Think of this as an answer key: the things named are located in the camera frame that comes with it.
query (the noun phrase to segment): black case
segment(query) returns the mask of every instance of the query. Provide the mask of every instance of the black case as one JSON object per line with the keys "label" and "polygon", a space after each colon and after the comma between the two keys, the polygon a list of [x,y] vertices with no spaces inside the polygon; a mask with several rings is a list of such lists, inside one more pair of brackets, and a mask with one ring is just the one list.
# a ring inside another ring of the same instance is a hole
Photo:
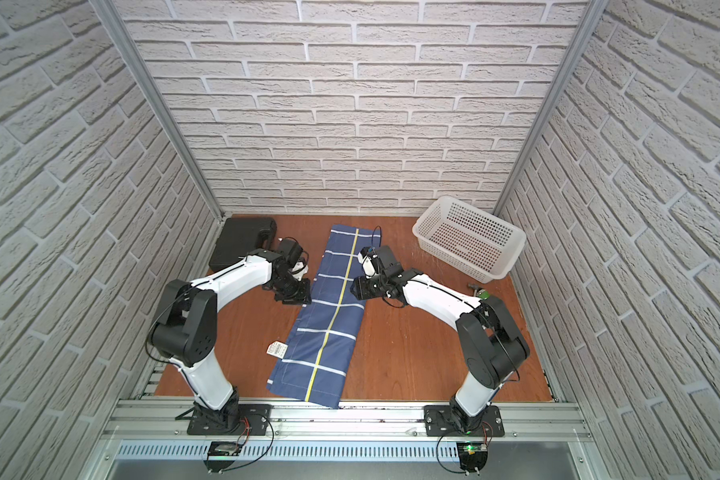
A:
{"label": "black case", "polygon": [[208,267],[218,272],[240,262],[241,257],[257,248],[270,250],[276,233],[277,223],[268,216],[228,218],[221,228]]}

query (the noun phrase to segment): brick wall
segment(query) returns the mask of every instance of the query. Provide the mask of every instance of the brick wall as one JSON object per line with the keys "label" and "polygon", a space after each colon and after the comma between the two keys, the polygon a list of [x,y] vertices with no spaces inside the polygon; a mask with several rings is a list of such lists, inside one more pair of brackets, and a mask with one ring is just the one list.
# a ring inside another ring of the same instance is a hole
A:
{"label": "brick wall", "polygon": [[720,1],[612,0],[503,216],[617,478],[720,478]]}
{"label": "brick wall", "polygon": [[221,206],[494,206],[585,2],[121,0]]}
{"label": "brick wall", "polygon": [[77,477],[210,223],[92,7],[0,0],[0,478]]}

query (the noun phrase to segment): yellow stripe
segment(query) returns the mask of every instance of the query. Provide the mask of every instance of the yellow stripe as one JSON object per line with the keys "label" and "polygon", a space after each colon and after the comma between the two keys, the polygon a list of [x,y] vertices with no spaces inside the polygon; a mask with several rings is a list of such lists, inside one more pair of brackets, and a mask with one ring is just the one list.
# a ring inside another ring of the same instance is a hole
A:
{"label": "yellow stripe", "polygon": [[[336,305],[336,311],[333,313],[333,318],[331,318],[331,322],[328,324],[328,330],[330,330],[333,327],[333,322],[336,320],[336,315],[338,314],[338,309],[342,305],[342,300],[344,299],[344,290],[347,287],[347,278],[349,277],[349,267],[352,266],[352,261],[355,259],[355,246],[358,244],[358,234],[360,234],[360,229],[355,228],[355,241],[352,242],[352,250],[350,250],[350,257],[349,262],[347,262],[347,272],[344,274],[344,283],[342,284],[342,292],[338,296],[338,305]],[[312,369],[312,378],[309,379],[309,385],[307,386],[307,396],[304,397],[304,401],[309,401],[309,396],[312,394],[312,384],[315,383],[315,375],[317,375],[317,366],[320,365],[320,357],[322,357],[322,350],[326,348],[326,344],[328,343],[328,332],[326,332],[326,338],[322,340],[322,346],[320,347],[320,350],[317,352],[317,360],[315,360],[315,368]]]}

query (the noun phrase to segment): perforated basket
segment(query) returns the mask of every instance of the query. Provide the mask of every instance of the perforated basket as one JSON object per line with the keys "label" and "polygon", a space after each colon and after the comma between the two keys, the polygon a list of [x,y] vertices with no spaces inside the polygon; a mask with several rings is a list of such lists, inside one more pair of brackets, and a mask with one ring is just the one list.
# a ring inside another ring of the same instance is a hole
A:
{"label": "perforated basket", "polygon": [[504,278],[525,247],[525,232],[453,197],[438,198],[413,225],[423,251],[480,283]]}

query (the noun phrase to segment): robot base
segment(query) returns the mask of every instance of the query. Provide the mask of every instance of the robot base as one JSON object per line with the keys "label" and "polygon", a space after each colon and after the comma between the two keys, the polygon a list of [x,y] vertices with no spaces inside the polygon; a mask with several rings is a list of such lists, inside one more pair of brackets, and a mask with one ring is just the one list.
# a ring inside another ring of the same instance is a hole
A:
{"label": "robot base", "polygon": [[211,410],[195,402],[186,434],[239,436],[245,430],[245,425],[241,422],[245,417],[251,426],[252,436],[271,435],[267,432],[267,423],[264,421],[264,417],[269,418],[271,410],[272,406],[265,403],[240,405],[237,391],[220,410]]}
{"label": "robot base", "polygon": [[[504,424],[501,421],[499,408],[495,405],[489,405],[480,413],[480,421],[486,422],[490,428],[485,431],[489,437],[503,437]],[[456,425],[451,421],[451,407],[448,405],[426,405],[424,406],[424,422],[427,424],[427,436],[440,437],[443,434],[453,434],[468,437],[482,437],[483,429],[477,427],[470,432],[460,432]]]}

